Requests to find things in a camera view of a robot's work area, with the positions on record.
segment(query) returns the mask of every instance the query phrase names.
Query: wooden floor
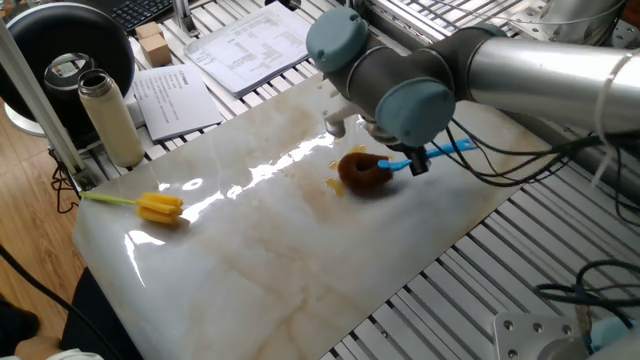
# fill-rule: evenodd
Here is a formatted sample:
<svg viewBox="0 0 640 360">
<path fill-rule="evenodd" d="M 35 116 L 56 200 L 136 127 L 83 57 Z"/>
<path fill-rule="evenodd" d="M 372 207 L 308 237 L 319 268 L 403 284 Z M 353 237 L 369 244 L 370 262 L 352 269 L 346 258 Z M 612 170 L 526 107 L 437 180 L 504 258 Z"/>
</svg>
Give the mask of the wooden floor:
<svg viewBox="0 0 640 360">
<path fill-rule="evenodd" d="M 76 210 L 60 215 L 51 176 L 56 163 L 44 138 L 26 135 L 0 110 L 0 242 L 38 280 L 71 300 L 84 262 L 71 243 Z M 63 207 L 76 201 L 64 191 Z M 0 294 L 36 313 L 41 333 L 60 336 L 67 314 L 0 258 Z"/>
</svg>

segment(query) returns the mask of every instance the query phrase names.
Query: metal bracket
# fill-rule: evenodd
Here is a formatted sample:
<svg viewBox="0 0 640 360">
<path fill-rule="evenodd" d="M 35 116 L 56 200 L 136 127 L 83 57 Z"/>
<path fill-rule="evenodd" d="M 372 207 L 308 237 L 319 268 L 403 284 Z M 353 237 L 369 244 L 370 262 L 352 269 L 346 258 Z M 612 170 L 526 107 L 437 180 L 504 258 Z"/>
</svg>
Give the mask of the metal bracket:
<svg viewBox="0 0 640 360">
<path fill-rule="evenodd" d="M 619 14 L 621 1 L 532 1 L 527 8 L 511 17 L 509 27 L 524 37 L 540 41 L 600 45 L 611 31 L 613 22 Z M 594 18 L 573 22 L 590 17 Z"/>
<path fill-rule="evenodd" d="M 97 186 L 95 174 L 88 167 L 77 172 L 73 180 L 78 184 L 81 191 L 89 191 Z"/>
<path fill-rule="evenodd" d="M 611 34 L 610 43 L 607 44 L 616 49 L 634 49 L 640 46 L 640 31 L 638 28 L 623 21 L 618 21 Z"/>
<path fill-rule="evenodd" d="M 587 357 L 576 319 L 500 313 L 493 320 L 493 328 L 498 360 L 582 360 Z M 571 351 L 570 357 L 566 357 L 566 349 Z"/>
<path fill-rule="evenodd" d="M 173 10 L 175 22 L 182 31 L 191 37 L 200 35 L 200 31 L 196 28 L 196 24 L 191 17 L 188 0 L 173 0 Z"/>
<path fill-rule="evenodd" d="M 25 103 L 31 110 L 38 124 L 42 126 L 47 139 L 58 153 L 71 174 L 76 174 L 85 168 L 85 164 L 73 146 L 71 138 L 62 126 L 58 115 L 51 107 L 51 103 L 44 94 L 29 64 L 20 52 L 20 48 L 13 40 L 9 29 L 0 21 L 0 64 L 4 67 L 9 78 L 15 85 Z"/>
</svg>

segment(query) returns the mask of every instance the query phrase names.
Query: small box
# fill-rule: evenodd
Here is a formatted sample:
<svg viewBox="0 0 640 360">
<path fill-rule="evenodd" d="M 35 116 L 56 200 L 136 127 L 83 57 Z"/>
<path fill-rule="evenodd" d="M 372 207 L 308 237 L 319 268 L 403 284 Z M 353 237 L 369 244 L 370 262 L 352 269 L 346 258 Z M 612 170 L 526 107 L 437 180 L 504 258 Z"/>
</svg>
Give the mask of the small box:
<svg viewBox="0 0 640 360">
<path fill-rule="evenodd" d="M 160 34 L 140 40 L 142 53 L 149 64 L 159 67 L 171 63 L 171 51 L 169 45 Z"/>
<path fill-rule="evenodd" d="M 160 26 L 154 22 L 138 26 L 136 28 L 136 35 L 138 36 L 138 41 L 152 37 L 153 35 L 160 35 L 164 39 L 164 34 L 162 33 Z"/>
</svg>

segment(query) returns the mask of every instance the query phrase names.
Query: keyboard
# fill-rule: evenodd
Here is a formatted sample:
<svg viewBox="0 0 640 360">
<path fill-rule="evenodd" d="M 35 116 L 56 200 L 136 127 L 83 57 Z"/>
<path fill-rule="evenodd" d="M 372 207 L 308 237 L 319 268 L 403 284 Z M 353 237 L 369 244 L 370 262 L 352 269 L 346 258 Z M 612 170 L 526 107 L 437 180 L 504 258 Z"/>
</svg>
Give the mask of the keyboard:
<svg viewBox="0 0 640 360">
<path fill-rule="evenodd" d="M 109 14 L 127 32 L 171 8 L 171 0 L 131 0 L 111 9 Z"/>
</svg>

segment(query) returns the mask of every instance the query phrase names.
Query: black cable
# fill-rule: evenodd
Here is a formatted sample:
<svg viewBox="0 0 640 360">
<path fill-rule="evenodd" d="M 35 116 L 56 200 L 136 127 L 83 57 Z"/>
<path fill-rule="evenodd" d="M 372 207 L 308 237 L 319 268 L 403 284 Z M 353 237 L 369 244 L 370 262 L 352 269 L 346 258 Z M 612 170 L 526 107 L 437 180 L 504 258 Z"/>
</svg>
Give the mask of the black cable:
<svg viewBox="0 0 640 360">
<path fill-rule="evenodd" d="M 602 145 L 602 140 L 598 137 L 598 136 L 587 136 L 581 139 L 577 139 L 568 143 L 564 143 L 561 145 L 557 145 L 557 146 L 553 146 L 548 150 L 544 150 L 544 151 L 509 151 L 509 150 L 503 150 L 503 149 L 499 149 L 496 148 L 495 146 L 492 146 L 490 144 L 488 144 L 487 142 L 483 141 L 482 139 L 478 138 L 477 136 L 475 136 L 471 131 L 469 131 L 466 127 L 464 127 L 464 125 L 460 124 L 460 122 L 458 122 L 455 118 L 453 118 L 451 120 L 456 126 L 458 126 L 465 134 L 467 134 L 467 136 L 469 136 L 469 138 L 478 146 L 478 148 L 481 150 L 481 152 L 483 153 L 485 159 L 487 160 L 487 163 L 489 164 L 489 167 L 491 168 L 491 170 L 493 171 L 493 173 L 485 173 L 485 172 L 480 172 L 477 171 L 476 169 L 474 169 L 469 162 L 466 160 L 466 158 L 464 157 L 464 155 L 462 154 L 462 152 L 460 151 L 459 147 L 457 146 L 457 144 L 454 141 L 453 138 L 453 134 L 451 133 L 451 130 L 449 128 L 446 129 L 447 135 L 449 137 L 449 140 L 452 142 L 452 146 L 455 150 L 456 155 L 458 155 L 458 158 L 460 159 L 459 161 L 456 160 L 455 158 L 453 158 L 453 156 L 451 156 L 450 154 L 445 154 L 447 155 L 447 157 L 449 157 L 449 159 L 451 159 L 452 161 L 454 161 L 456 164 L 458 164 L 459 166 L 463 167 L 464 169 L 468 170 L 469 172 L 471 172 L 477 179 L 479 179 L 480 181 L 492 185 L 492 186 L 497 186 L 497 187 L 514 187 L 514 186 L 520 186 L 522 184 L 527 184 L 527 183 L 534 183 L 534 182 L 538 182 L 541 180 L 544 180 L 546 178 L 548 178 L 549 176 L 553 176 L 555 175 L 558 171 L 560 171 L 562 168 L 564 168 L 565 166 L 567 166 L 567 164 L 573 159 L 573 157 L 575 157 L 580 151 L 582 151 L 583 149 L 590 147 L 590 146 L 597 146 L 597 145 Z M 640 131 L 627 131 L 627 132 L 619 132 L 619 133 L 610 133 L 610 134 L 606 134 L 605 135 L 607 140 L 613 144 L 614 146 L 623 146 L 623 147 L 630 147 L 630 146 L 635 146 L 637 147 L 637 141 L 638 139 L 640 139 Z M 442 150 L 438 144 L 436 144 L 435 142 L 432 142 L 434 144 L 434 146 L 436 148 L 438 148 L 439 150 Z M 489 156 L 487 155 L 486 151 L 483 149 L 483 147 L 486 147 L 489 150 L 492 150 L 494 152 L 500 153 L 500 154 L 504 154 L 504 155 L 513 155 L 513 156 L 531 156 L 530 159 L 514 166 L 513 168 L 503 171 L 503 172 L 498 172 L 495 168 L 495 166 L 493 166 L 493 164 L 490 161 Z M 530 164 L 532 164 L 533 162 L 542 159 L 545 156 L 549 156 L 549 155 L 555 155 L 545 166 L 543 166 L 542 168 L 538 169 L 537 171 L 535 171 L 533 174 L 530 174 L 529 176 L 526 176 L 522 179 L 514 179 L 512 177 L 507 177 L 506 175 L 511 174 L 519 169 L 522 169 Z M 496 178 L 502 178 L 505 180 L 508 180 L 507 182 L 504 181 L 495 181 L 493 179 Z M 618 204 L 622 204 L 622 206 L 625 205 L 629 205 L 629 204 L 624 204 L 620 201 L 617 201 Z"/>
<path fill-rule="evenodd" d="M 53 158 L 53 160 L 55 160 L 56 162 L 56 169 L 53 171 L 53 175 L 51 175 L 51 188 L 53 189 L 53 191 L 56 192 L 56 196 L 57 196 L 57 210 L 59 214 L 66 214 L 68 212 L 70 212 L 71 210 L 73 210 L 73 208 L 79 206 L 78 203 L 76 202 L 71 202 L 71 205 L 69 206 L 68 209 L 66 210 L 62 210 L 60 207 L 62 205 L 62 191 L 66 191 L 66 190 L 72 190 L 75 192 L 75 189 L 73 188 L 73 186 L 71 186 L 71 183 L 69 182 L 69 179 L 65 176 L 65 172 L 64 172 L 64 164 L 62 164 L 53 154 L 53 150 L 49 150 L 49 156 L 51 156 Z"/>
<path fill-rule="evenodd" d="M 582 342 L 584 343 L 584 347 L 587 349 L 587 355 L 593 355 L 593 339 L 591 339 L 591 333 L 582 335 Z"/>
<path fill-rule="evenodd" d="M 478 171 L 476 171 L 470 164 L 469 162 L 467 162 L 466 158 L 464 157 L 464 155 L 462 155 L 462 152 L 460 151 L 460 148 L 457 146 L 457 144 L 455 143 L 455 140 L 453 138 L 453 134 L 451 133 L 451 130 L 449 130 L 449 128 L 446 129 L 447 135 L 449 136 L 449 140 L 452 143 L 453 149 L 455 150 L 456 154 L 458 155 L 458 158 L 460 159 L 460 161 L 455 160 L 450 154 L 446 154 L 449 159 L 453 160 L 455 163 L 457 163 L 458 165 L 462 166 L 463 168 L 467 169 L 469 172 L 471 172 L 471 174 L 473 176 L 475 176 L 478 180 L 492 185 L 492 186 L 497 186 L 497 187 L 514 187 L 514 186 L 519 186 L 522 184 L 525 184 L 531 180 L 536 179 L 538 176 L 544 174 L 546 171 L 549 171 L 550 169 L 553 168 L 554 165 L 556 165 L 557 163 L 561 162 L 562 159 L 564 159 L 564 157 L 568 157 L 568 158 L 572 158 L 573 154 L 558 154 L 556 155 L 553 159 L 551 159 L 551 161 L 549 161 L 545 166 L 543 166 L 542 168 L 536 170 L 533 174 L 526 176 L 522 179 L 518 179 L 516 181 L 512 181 L 510 183 L 507 182 L 497 182 L 497 181 L 493 181 L 493 180 L 489 180 L 487 179 L 487 177 L 484 175 L 484 173 L 480 173 Z M 434 146 L 436 146 L 436 148 L 440 149 L 442 151 L 442 149 L 435 144 L 434 142 L 432 142 L 434 144 Z M 524 163 L 512 168 L 511 170 L 502 172 L 498 175 L 506 175 L 508 173 L 511 173 L 519 168 L 522 168 L 536 160 L 538 160 L 541 157 L 544 157 L 546 155 L 541 155 L 539 157 L 533 157 L 532 159 L 529 159 L 528 161 L 525 161 Z"/>
<path fill-rule="evenodd" d="M 599 260 L 588 263 L 583 266 L 578 274 L 576 275 L 576 283 L 573 286 L 566 286 L 560 284 L 542 284 L 537 285 L 533 292 L 540 296 L 541 298 L 547 300 L 553 300 L 568 304 L 575 305 L 586 305 L 586 306 L 595 306 L 601 307 L 615 316 L 617 316 L 620 321 L 629 329 L 633 328 L 633 323 L 629 320 L 629 318 L 624 315 L 619 308 L 622 307 L 634 307 L 640 306 L 640 298 L 631 298 L 631 299 L 603 299 L 591 292 L 608 290 L 613 288 L 621 288 L 624 286 L 628 286 L 630 284 L 624 285 L 614 285 L 604 288 L 595 288 L 595 289 L 587 289 L 584 287 L 584 276 L 589 270 L 604 267 L 604 266 L 613 266 L 619 267 L 627 270 L 628 272 L 635 272 L 640 275 L 640 266 L 633 265 L 620 260 Z M 549 291 L 561 291 L 565 293 L 564 295 L 554 294 Z"/>
<path fill-rule="evenodd" d="M 624 221 L 625 223 L 629 224 L 629 225 L 633 225 L 633 226 L 640 226 L 640 223 L 633 221 L 633 220 L 629 220 L 626 217 L 624 217 L 622 215 L 622 212 L 620 211 L 620 204 L 621 204 L 621 200 L 620 200 L 620 183 L 622 180 L 622 151 L 620 151 L 620 148 L 616 148 L 616 153 L 618 155 L 618 171 L 617 171 L 617 179 L 616 179 L 616 186 L 615 186 L 615 200 L 616 200 L 616 215 L 618 215 L 618 217 L 620 218 L 620 220 Z"/>
<path fill-rule="evenodd" d="M 617 164 L 618 167 L 620 167 L 620 175 L 622 175 L 622 169 L 624 168 L 624 166 L 621 166 L 622 164 Z M 635 205 L 635 204 L 630 204 L 622 199 L 620 199 L 620 197 L 618 196 L 618 198 L 616 199 L 616 195 L 614 193 L 614 195 L 610 194 L 608 191 L 604 190 L 601 187 L 598 187 L 600 189 L 600 191 L 605 194 L 607 197 L 609 197 L 611 200 L 615 201 L 616 205 L 618 206 L 622 206 L 623 208 L 627 209 L 628 211 L 634 213 L 635 215 L 640 216 L 640 207 Z"/>
<path fill-rule="evenodd" d="M 477 148 L 478 150 L 480 150 L 480 152 L 481 152 L 481 153 L 482 153 L 482 155 L 484 156 L 484 159 L 487 161 L 487 164 L 489 165 L 489 167 L 491 168 L 491 170 L 493 171 L 493 173 L 494 173 L 495 175 L 498 175 L 499 177 L 501 177 L 501 178 L 503 178 L 503 179 L 505 179 L 505 180 L 517 181 L 517 180 L 516 180 L 516 179 L 514 179 L 514 178 L 510 178 L 510 177 L 505 176 L 505 175 L 500 175 L 500 174 L 498 173 L 498 170 L 496 170 L 495 166 L 494 166 L 494 165 L 493 165 L 493 163 L 491 162 L 491 159 L 489 158 L 489 155 L 487 154 L 487 151 L 484 149 L 484 147 L 483 147 L 479 142 L 477 142 L 475 139 L 473 139 L 473 138 L 471 138 L 471 141 L 476 145 L 476 148 Z M 555 175 L 558 171 L 562 170 L 565 166 L 567 166 L 567 165 L 569 164 L 569 162 L 570 162 L 570 161 L 571 161 L 570 159 L 566 159 L 566 160 L 562 163 L 562 165 L 560 165 L 559 167 L 557 167 L 557 168 L 555 168 L 555 169 L 553 169 L 553 170 L 550 170 L 548 174 L 546 174 L 546 175 L 544 175 L 544 176 L 542 176 L 542 177 L 540 177 L 540 178 L 533 179 L 533 180 L 529 181 L 529 182 L 528 182 L 528 184 L 534 184 L 534 183 L 537 183 L 537 182 L 539 182 L 539 181 L 542 181 L 542 180 L 544 180 L 544 179 L 546 179 L 546 178 L 548 178 L 548 177 L 551 177 L 551 176 Z"/>
<path fill-rule="evenodd" d="M 36 288 L 38 291 L 46 295 L 51 300 L 55 301 L 58 305 L 60 305 L 63 309 L 67 310 L 69 314 L 73 314 L 77 316 L 82 323 L 93 332 L 93 334 L 100 340 L 100 342 L 107 348 L 109 353 L 116 359 L 122 360 L 120 355 L 116 349 L 102 336 L 100 331 L 87 319 L 78 309 L 76 309 L 73 305 L 66 302 L 62 299 L 58 294 L 51 291 L 49 288 L 44 286 L 41 282 L 39 282 L 36 278 L 34 278 L 25 268 L 20 265 L 20 263 L 5 249 L 5 247 L 0 244 L 0 256 L 4 258 L 4 260 L 15 270 L 23 279 L 25 279 L 31 286 Z"/>
<path fill-rule="evenodd" d="M 479 144 L 483 145 L 487 149 L 495 151 L 500 154 L 504 154 L 504 155 L 515 155 L 515 156 L 550 155 L 550 154 L 559 154 L 559 153 L 566 152 L 576 148 L 584 149 L 591 146 L 603 145 L 602 140 L 598 135 L 591 134 L 577 140 L 573 140 L 564 144 L 553 146 L 548 150 L 542 150 L 542 151 L 504 150 L 504 149 L 496 148 L 495 146 L 492 146 L 486 143 L 485 141 L 483 141 L 482 139 L 478 138 L 476 135 L 474 135 L 469 129 L 464 127 L 464 125 L 462 125 L 455 118 L 452 118 L 451 122 L 453 122 L 457 127 L 459 127 L 460 130 L 462 130 L 465 134 L 467 134 L 467 136 L 469 136 L 471 139 L 475 140 Z M 623 145 L 623 143 L 626 141 L 635 142 L 638 139 L 640 139 L 640 130 L 609 133 L 609 134 L 606 134 L 605 137 L 607 138 L 610 144 Z M 631 143 L 630 145 L 637 146 L 637 143 Z"/>
<path fill-rule="evenodd" d="M 638 288 L 638 289 L 640 289 L 640 284 L 609 285 L 609 286 L 603 286 L 603 287 L 599 287 L 599 288 L 590 288 L 590 289 L 587 289 L 587 291 L 589 291 L 589 292 L 601 292 L 601 291 L 607 291 L 607 290 L 613 290 L 613 289 L 629 289 L 629 288 Z"/>
</svg>

